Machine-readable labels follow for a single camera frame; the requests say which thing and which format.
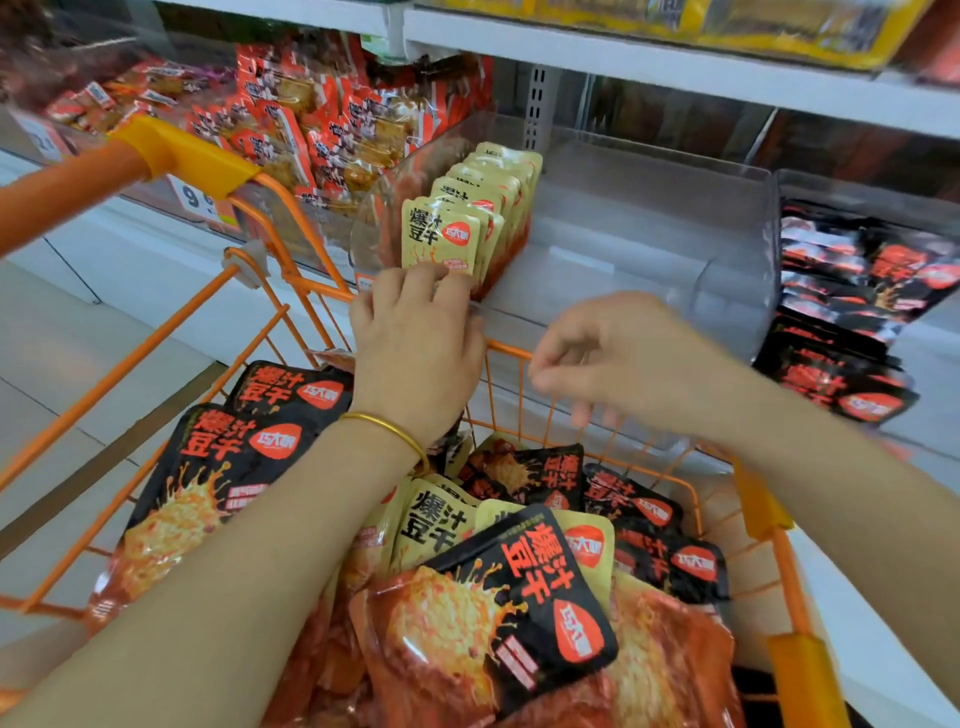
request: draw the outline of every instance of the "plastic packaging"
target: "plastic packaging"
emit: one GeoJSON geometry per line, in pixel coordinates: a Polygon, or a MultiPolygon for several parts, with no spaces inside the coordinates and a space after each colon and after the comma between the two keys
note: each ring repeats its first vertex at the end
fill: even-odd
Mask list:
{"type": "Polygon", "coordinates": [[[529,506],[350,604],[388,728],[469,728],[595,673],[616,639],[550,511],[529,506]]]}

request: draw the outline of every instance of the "price tag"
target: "price tag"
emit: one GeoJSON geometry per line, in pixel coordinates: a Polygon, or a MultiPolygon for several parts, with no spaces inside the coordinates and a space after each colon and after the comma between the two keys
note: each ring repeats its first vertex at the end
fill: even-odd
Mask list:
{"type": "Polygon", "coordinates": [[[214,200],[209,195],[204,194],[202,190],[173,175],[169,175],[169,177],[170,184],[174,186],[174,192],[177,193],[180,204],[187,212],[199,215],[211,223],[228,225],[232,228],[238,227],[233,205],[226,200],[214,200]]]}
{"type": "Polygon", "coordinates": [[[51,161],[61,161],[64,157],[72,156],[70,148],[53,125],[22,111],[11,109],[11,114],[20,125],[20,129],[26,132],[37,150],[46,158],[51,161]]]}

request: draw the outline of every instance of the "orange cart handle grip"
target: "orange cart handle grip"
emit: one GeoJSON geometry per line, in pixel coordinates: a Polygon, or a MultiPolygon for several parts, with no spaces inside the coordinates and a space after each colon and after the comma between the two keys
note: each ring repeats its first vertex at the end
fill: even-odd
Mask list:
{"type": "Polygon", "coordinates": [[[131,144],[112,139],[0,187],[0,257],[150,177],[146,159],[131,144]]]}

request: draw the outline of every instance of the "white shelf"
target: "white shelf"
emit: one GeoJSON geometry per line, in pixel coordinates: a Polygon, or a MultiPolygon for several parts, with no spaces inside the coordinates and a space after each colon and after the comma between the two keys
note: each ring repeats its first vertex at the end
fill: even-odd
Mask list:
{"type": "Polygon", "coordinates": [[[960,139],[960,92],[640,39],[410,8],[406,40],[960,139]]]}
{"type": "Polygon", "coordinates": [[[173,0],[178,5],[288,23],[332,28],[368,36],[388,36],[390,27],[403,27],[400,6],[359,0],[173,0]]]}

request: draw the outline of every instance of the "bracelet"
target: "bracelet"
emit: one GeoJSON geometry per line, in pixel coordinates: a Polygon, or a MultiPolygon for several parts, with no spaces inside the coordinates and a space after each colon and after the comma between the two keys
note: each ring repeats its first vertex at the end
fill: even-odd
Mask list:
{"type": "Polygon", "coordinates": [[[420,456],[420,471],[414,473],[416,477],[421,477],[430,472],[430,461],[427,459],[426,450],[424,450],[420,443],[414,440],[410,435],[403,431],[400,427],[392,423],[388,423],[386,420],[381,420],[379,417],[374,417],[373,415],[365,415],[363,412],[345,412],[340,416],[341,420],[365,420],[366,422],[373,423],[374,425],[380,425],[384,429],[390,430],[403,442],[409,445],[414,449],[414,452],[420,456]]]}

